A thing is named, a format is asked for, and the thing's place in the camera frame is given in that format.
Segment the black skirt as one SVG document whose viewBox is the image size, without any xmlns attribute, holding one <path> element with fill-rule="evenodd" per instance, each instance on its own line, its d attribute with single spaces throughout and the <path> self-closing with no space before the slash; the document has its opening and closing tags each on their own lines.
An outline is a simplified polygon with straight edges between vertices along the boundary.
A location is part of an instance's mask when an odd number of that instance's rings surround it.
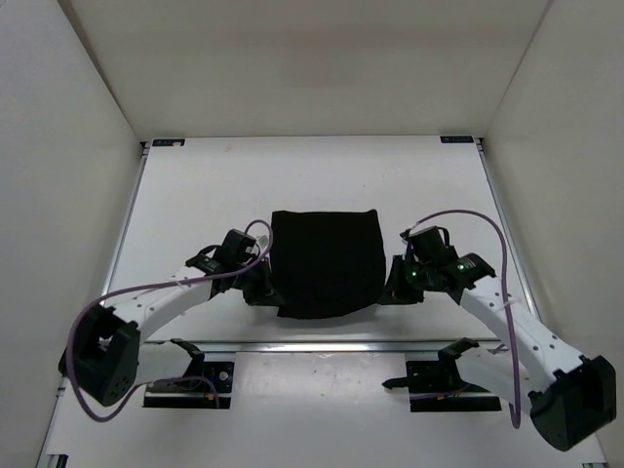
<svg viewBox="0 0 624 468">
<path fill-rule="evenodd" d="M 380 299 L 386 256 L 377 210 L 276 211 L 271 227 L 272 280 L 284 300 L 280 318 L 343 317 Z"/>
</svg>

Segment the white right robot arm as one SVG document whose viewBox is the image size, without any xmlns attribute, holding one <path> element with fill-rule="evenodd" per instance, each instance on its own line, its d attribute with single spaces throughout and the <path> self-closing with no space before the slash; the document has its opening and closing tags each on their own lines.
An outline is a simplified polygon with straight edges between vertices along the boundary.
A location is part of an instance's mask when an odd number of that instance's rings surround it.
<svg viewBox="0 0 624 468">
<path fill-rule="evenodd" d="M 478 386 L 527 414 L 551 447 L 568 451 L 617 415 L 616 372 L 603 356 L 586 357 L 508 294 L 501 278 L 479 255 L 459 255 L 445 228 L 408 229 L 406 245 L 392 261 L 385 288 L 388 304 L 413 305 L 426 293 L 445 293 L 500 341 L 498 350 L 463 337 L 442 348 L 426 370 L 383 382 L 391 390 L 445 397 Z"/>
</svg>

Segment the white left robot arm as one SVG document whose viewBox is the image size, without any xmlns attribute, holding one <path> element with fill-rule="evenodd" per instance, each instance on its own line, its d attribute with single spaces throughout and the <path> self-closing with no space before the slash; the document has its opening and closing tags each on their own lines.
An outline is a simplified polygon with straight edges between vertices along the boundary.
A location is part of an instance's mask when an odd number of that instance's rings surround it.
<svg viewBox="0 0 624 468">
<path fill-rule="evenodd" d="M 58 362 L 78 399 L 90 396 L 104 407 L 122 406 L 141 385 L 202 385 L 204 355 L 182 338 L 151 343 L 174 319 L 231 289 L 247 296 L 273 296 L 268 256 L 273 232 L 255 237 L 231 229 L 218 245 L 207 246 L 162 283 L 127 287 L 95 299 L 71 326 Z"/>
</svg>

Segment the right blue corner label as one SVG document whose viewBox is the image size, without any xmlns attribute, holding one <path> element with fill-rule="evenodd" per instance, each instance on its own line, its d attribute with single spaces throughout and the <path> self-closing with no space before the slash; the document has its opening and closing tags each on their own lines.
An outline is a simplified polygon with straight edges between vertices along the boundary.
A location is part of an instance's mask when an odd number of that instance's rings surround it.
<svg viewBox="0 0 624 468">
<path fill-rule="evenodd" d="M 471 136 L 440 136 L 442 144 L 472 144 L 474 139 Z"/>
</svg>

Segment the blue corner label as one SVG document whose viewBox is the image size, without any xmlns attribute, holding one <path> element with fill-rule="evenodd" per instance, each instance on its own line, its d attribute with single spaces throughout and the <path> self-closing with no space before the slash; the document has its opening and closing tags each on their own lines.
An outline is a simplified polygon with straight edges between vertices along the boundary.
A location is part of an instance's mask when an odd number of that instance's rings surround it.
<svg viewBox="0 0 624 468">
<path fill-rule="evenodd" d="M 472 144 L 474 139 L 471 136 L 440 136 L 442 144 Z"/>
<path fill-rule="evenodd" d="M 156 138 L 152 140 L 153 147 L 181 147 L 184 144 L 184 138 Z"/>
</svg>

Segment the left blue corner label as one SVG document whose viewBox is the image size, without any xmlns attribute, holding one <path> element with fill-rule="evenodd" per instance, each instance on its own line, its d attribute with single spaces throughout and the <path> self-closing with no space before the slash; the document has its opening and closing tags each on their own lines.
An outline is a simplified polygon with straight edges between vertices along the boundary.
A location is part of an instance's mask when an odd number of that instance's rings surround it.
<svg viewBox="0 0 624 468">
<path fill-rule="evenodd" d="M 152 140 L 153 147 L 181 147 L 184 144 L 184 138 L 156 138 Z"/>
</svg>

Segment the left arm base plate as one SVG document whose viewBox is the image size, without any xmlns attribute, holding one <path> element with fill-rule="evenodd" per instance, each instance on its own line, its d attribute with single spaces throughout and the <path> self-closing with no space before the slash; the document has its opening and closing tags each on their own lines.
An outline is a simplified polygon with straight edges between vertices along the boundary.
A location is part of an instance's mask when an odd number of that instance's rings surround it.
<svg viewBox="0 0 624 468">
<path fill-rule="evenodd" d="M 144 391 L 147 409 L 229 410 L 235 376 L 234 353 L 207 353 L 202 366 L 189 375 L 201 376 L 184 382 L 157 382 Z"/>
</svg>

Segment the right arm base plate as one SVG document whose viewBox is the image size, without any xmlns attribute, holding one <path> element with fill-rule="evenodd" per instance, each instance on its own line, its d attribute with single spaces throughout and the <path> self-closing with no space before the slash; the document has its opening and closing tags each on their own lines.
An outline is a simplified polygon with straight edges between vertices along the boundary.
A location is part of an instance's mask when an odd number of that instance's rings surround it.
<svg viewBox="0 0 624 468">
<path fill-rule="evenodd" d="M 498 397 L 484 388 L 456 380 L 438 362 L 435 353 L 411 352 L 405 355 L 403 375 L 381 383 L 391 392 L 407 390 L 412 413 L 498 412 Z"/>
</svg>

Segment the aluminium front rail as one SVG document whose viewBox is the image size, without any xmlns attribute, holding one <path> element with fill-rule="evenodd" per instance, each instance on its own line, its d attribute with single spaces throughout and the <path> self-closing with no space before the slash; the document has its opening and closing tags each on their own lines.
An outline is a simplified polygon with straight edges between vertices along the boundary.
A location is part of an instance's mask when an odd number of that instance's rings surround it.
<svg viewBox="0 0 624 468">
<path fill-rule="evenodd" d="M 437 352 L 453 340 L 347 340 L 347 341 L 191 341 L 209 353 L 353 353 L 353 352 Z"/>
</svg>

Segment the aluminium rail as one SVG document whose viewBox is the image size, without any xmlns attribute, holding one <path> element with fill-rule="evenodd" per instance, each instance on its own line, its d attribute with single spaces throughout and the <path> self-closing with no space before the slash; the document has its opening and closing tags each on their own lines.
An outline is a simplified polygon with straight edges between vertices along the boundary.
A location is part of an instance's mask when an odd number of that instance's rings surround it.
<svg viewBox="0 0 624 468">
<path fill-rule="evenodd" d="M 490 158 L 488 157 L 488 153 L 486 152 L 485 138 L 478 137 L 476 145 L 480 154 L 482 166 L 487 176 L 487 183 L 494 200 L 494 205 L 496 206 L 496 211 L 500 218 L 502 229 L 507 239 L 508 249 L 513 258 L 514 268 L 516 270 L 519 282 L 523 290 L 523 295 L 526 300 L 527 308 L 533 316 L 540 320 L 541 315 L 538 304 L 535 301 L 535 296 L 528 281 L 527 272 L 523 264 L 523 258 L 518 250 L 518 246 L 515 242 L 514 234 L 511 229 L 512 225 L 510 222 L 509 213 L 506 210 L 506 205 L 503 200 L 502 185 L 500 183 L 499 177 L 494 173 L 493 165 L 490 161 Z"/>
<path fill-rule="evenodd" d="M 437 352 L 453 340 L 347 340 L 347 341 L 191 341 L 209 353 L 353 353 L 353 352 Z"/>
<path fill-rule="evenodd" d="M 100 244 L 96 276 L 89 288 L 86 305 L 112 291 L 151 145 L 152 141 L 149 139 L 138 143 L 138 153 L 130 159 L 130 166 L 116 178 L 114 193 L 108 195 L 108 199 L 112 202 L 111 211 L 105 219 L 106 230 Z"/>
</svg>

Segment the aluminium left side rail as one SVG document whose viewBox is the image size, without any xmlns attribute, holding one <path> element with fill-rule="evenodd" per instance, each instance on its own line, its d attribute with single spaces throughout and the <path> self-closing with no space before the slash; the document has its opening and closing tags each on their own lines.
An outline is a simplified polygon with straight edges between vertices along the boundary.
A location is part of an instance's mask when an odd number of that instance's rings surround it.
<svg viewBox="0 0 624 468">
<path fill-rule="evenodd" d="M 89 288 L 86 305 L 112 291 L 151 145 L 152 141 L 149 139 L 138 143 L 138 153 L 130 159 L 130 166 L 116 178 L 114 193 L 108 195 L 108 199 L 112 202 L 111 211 L 105 219 L 106 230 L 100 244 L 96 276 Z"/>
</svg>

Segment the aluminium right side rail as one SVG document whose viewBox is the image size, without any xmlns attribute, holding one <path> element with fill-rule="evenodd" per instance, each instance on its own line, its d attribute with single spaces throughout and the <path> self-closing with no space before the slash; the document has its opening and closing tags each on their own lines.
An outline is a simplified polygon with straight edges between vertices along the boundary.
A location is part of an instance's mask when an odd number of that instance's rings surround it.
<svg viewBox="0 0 624 468">
<path fill-rule="evenodd" d="M 535 296 L 528 281 L 527 272 L 523 264 L 523 258 L 518 250 L 518 246 L 515 242 L 514 234 L 511 229 L 512 225 L 510 222 L 509 213 L 506 210 L 506 205 L 503 200 L 502 185 L 500 183 L 499 177 L 494 173 L 493 165 L 490 161 L 490 158 L 488 157 L 488 153 L 486 152 L 485 138 L 478 137 L 476 145 L 480 154 L 482 166 L 487 176 L 487 183 L 494 200 L 494 205 L 496 206 L 496 211 L 500 218 L 502 229 L 507 239 L 508 249 L 513 258 L 514 268 L 516 270 L 519 282 L 523 290 L 523 295 L 526 300 L 527 308 L 533 316 L 540 320 L 541 315 L 538 304 L 535 301 Z"/>
</svg>

